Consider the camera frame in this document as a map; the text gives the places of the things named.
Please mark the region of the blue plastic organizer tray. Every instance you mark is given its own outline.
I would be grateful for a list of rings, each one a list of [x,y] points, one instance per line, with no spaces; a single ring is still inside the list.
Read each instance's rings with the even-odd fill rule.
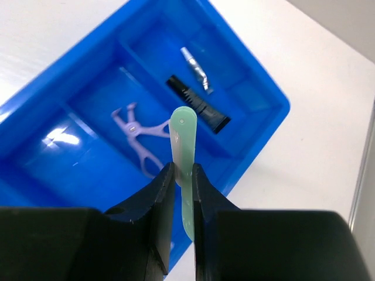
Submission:
[[[111,113],[136,102],[140,124],[167,120],[183,105],[172,75],[231,118],[218,134],[199,118],[196,138],[196,161],[227,195],[288,114],[286,96],[208,1],[129,1],[1,106],[1,208],[105,212],[149,184]]]

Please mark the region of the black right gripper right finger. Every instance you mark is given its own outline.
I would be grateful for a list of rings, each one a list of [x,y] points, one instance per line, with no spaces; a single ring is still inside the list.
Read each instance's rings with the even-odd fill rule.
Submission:
[[[197,280],[370,280],[345,220],[332,211],[242,210],[193,165]]]

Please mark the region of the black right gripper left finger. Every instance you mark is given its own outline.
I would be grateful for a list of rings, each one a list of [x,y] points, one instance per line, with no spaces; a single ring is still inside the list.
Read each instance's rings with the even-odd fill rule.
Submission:
[[[105,212],[1,208],[2,280],[162,280],[169,272],[175,165]]]

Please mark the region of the mint green nail file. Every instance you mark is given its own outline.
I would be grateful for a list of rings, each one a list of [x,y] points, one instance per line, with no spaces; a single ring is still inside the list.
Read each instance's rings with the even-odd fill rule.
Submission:
[[[182,224],[186,235],[194,240],[192,169],[195,162],[197,115],[190,107],[175,109],[169,120],[175,181],[181,189]]]

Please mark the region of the silver small tube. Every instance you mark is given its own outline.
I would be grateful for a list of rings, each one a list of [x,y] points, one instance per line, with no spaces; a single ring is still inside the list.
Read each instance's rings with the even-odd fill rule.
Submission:
[[[194,75],[196,76],[196,79],[202,85],[206,94],[210,95],[213,92],[213,88],[211,87],[211,83],[208,79],[206,72],[203,70],[203,68],[197,62],[195,57],[186,47],[182,47],[180,49],[180,52],[182,53],[189,67],[192,69]]]

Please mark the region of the black mascara tube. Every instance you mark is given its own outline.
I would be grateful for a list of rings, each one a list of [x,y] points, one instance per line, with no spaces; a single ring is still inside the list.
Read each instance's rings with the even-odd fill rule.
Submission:
[[[170,76],[166,84],[205,121],[215,134],[218,134],[231,121],[230,117],[212,107],[177,76]]]

